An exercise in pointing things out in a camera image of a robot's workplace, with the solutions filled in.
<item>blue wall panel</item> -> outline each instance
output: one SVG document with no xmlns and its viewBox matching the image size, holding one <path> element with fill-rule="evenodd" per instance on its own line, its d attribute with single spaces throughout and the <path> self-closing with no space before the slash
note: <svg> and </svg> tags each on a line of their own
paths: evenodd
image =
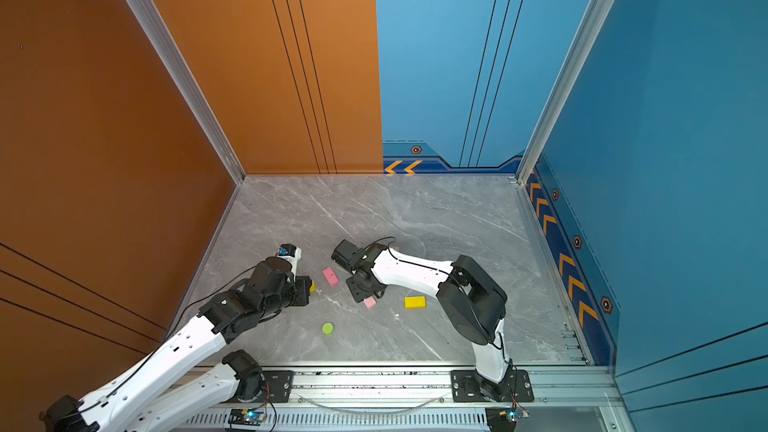
<svg viewBox="0 0 768 432">
<path fill-rule="evenodd" d="M 755 332 L 669 359 L 677 367 L 642 368 L 766 320 L 766 4 L 616 0 L 544 148 L 620 305 L 623 392 L 768 350 L 768 336 Z M 652 389 L 666 388 L 661 399 L 628 400 L 655 407 L 702 388 L 768 384 L 761 364 L 729 369 L 746 370 L 743 377 L 712 372 Z M 719 403 L 708 402 L 717 413 Z M 683 416 L 705 409 L 673 408 Z M 673 408 L 633 417 L 641 432 L 681 430 L 660 419 Z"/>
<path fill-rule="evenodd" d="M 757 432 L 766 429 L 766 419 L 755 410 L 762 410 L 767 401 L 768 389 L 763 389 L 634 412 L 630 417 L 638 431 Z"/>
<path fill-rule="evenodd" d="M 485 128 L 488 134 L 479 156 L 480 166 L 497 165 L 508 158 L 512 149 L 523 150 L 528 145 L 588 3 L 523 2 L 493 114 L 489 122 L 486 110 L 481 122 L 478 145 Z"/>
<path fill-rule="evenodd" d="M 452 167 L 519 154 L 588 1 L 376 0 L 383 139 Z"/>
<path fill-rule="evenodd" d="M 458 166 L 493 1 L 376 0 L 384 140 Z"/>
</svg>

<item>chevron stripe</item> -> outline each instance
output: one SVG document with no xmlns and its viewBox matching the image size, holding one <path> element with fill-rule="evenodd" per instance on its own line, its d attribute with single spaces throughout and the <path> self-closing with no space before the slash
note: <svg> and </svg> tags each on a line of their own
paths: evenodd
<svg viewBox="0 0 768 432">
<path fill-rule="evenodd" d="M 592 309 L 589 305 L 586 305 L 582 301 L 579 301 L 578 303 L 578 322 L 581 325 L 582 328 L 584 328 L 584 312 L 587 312 L 592 317 L 594 317 L 594 320 L 599 321 L 598 313 Z"/>
<path fill-rule="evenodd" d="M 531 202 L 533 202 L 533 189 L 534 188 L 541 188 L 541 184 L 531 184 Z"/>
<path fill-rule="evenodd" d="M 397 174 L 397 172 L 393 171 L 392 169 L 395 167 L 398 167 L 401 162 L 402 160 L 395 160 L 394 162 L 392 162 L 392 164 L 389 167 L 385 168 L 384 171 L 389 172 L 394 176 L 395 174 Z"/>
<path fill-rule="evenodd" d="M 553 224 L 558 223 L 556 220 L 554 220 L 554 217 L 544 214 L 544 236 L 547 235 L 547 222 L 552 222 Z"/>
<path fill-rule="evenodd" d="M 410 166 L 406 167 L 406 172 L 408 172 L 409 174 L 411 174 L 412 176 L 414 176 L 414 175 L 416 174 L 416 172 L 414 172 L 414 171 L 413 171 L 413 168 L 414 168 L 414 167 L 416 167 L 416 166 L 417 166 L 418 164 L 420 164 L 420 163 L 422 163 L 422 161 L 420 161 L 420 160 L 417 160 L 416 162 L 414 162 L 414 163 L 413 163 L 413 164 L 411 164 Z"/>
<path fill-rule="evenodd" d="M 560 254 L 560 276 L 563 276 L 563 262 L 567 262 L 568 264 L 573 265 L 576 267 L 576 264 L 574 264 L 574 260 L 567 256 L 566 254 L 561 253 Z"/>
<path fill-rule="evenodd" d="M 549 202 L 545 198 L 537 198 L 536 199 L 536 217 L 542 216 L 542 204 L 545 206 L 549 205 Z"/>
<path fill-rule="evenodd" d="M 568 296 L 571 298 L 571 300 L 574 299 L 574 285 L 576 287 L 579 287 L 584 292 L 587 291 L 587 288 L 584 286 L 584 284 L 581 281 L 574 278 L 573 275 L 571 275 L 570 277 L 568 277 Z"/>
</svg>

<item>gray marble floor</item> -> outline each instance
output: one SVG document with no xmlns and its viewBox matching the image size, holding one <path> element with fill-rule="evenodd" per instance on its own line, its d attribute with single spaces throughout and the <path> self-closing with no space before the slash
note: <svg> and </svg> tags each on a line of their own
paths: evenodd
<svg viewBox="0 0 768 432">
<path fill-rule="evenodd" d="M 356 304 L 349 276 L 331 259 L 344 238 L 364 246 L 387 235 L 405 254 L 453 260 L 467 254 L 508 295 L 505 335 L 515 362 L 568 360 L 562 318 L 550 300 L 503 176 L 252 176 L 240 188 L 190 300 L 201 298 L 282 243 L 302 248 L 299 273 L 317 285 L 304 308 L 288 308 L 207 360 L 242 348 L 264 365 L 294 361 L 474 362 L 435 299 L 406 310 L 408 289 L 389 286 L 370 310 Z M 341 281 L 329 286 L 331 266 Z M 187 312 L 187 320 L 193 312 Z M 335 330 L 326 336 L 322 324 Z"/>
</svg>

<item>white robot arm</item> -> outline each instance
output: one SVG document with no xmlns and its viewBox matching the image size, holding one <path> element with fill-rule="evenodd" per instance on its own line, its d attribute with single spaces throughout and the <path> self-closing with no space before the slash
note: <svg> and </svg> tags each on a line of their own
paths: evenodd
<svg viewBox="0 0 768 432">
<path fill-rule="evenodd" d="M 46 431 L 165 432 L 233 395 L 266 398 L 261 368 L 242 350 L 228 354 L 202 378 L 160 394 L 241 333 L 284 307 L 307 305 L 312 280 L 295 274 L 300 256 L 301 249 L 281 246 L 278 256 L 259 262 L 250 278 L 213 296 L 182 329 L 122 375 L 80 400 L 68 395 L 57 400 L 41 416 Z"/>
<path fill-rule="evenodd" d="M 387 285 L 401 285 L 436 298 L 464 338 L 472 342 L 477 388 L 486 398 L 508 399 L 509 355 L 504 347 L 507 295 L 466 255 L 455 261 L 431 261 L 373 243 L 358 248 L 344 240 L 331 259 L 352 274 L 346 280 L 356 302 L 380 298 Z"/>
</svg>

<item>orange wall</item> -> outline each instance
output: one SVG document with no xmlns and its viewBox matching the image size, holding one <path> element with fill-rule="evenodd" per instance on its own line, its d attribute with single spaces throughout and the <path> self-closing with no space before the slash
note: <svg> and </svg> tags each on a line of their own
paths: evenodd
<svg viewBox="0 0 768 432">
<path fill-rule="evenodd" d="M 61 274 L 0 247 L 2 428 L 42 430 L 157 346 L 234 184 L 125 0 L 0 16 L 0 243 Z"/>
<path fill-rule="evenodd" d="M 376 0 L 154 2 L 246 172 L 381 172 Z"/>
</svg>

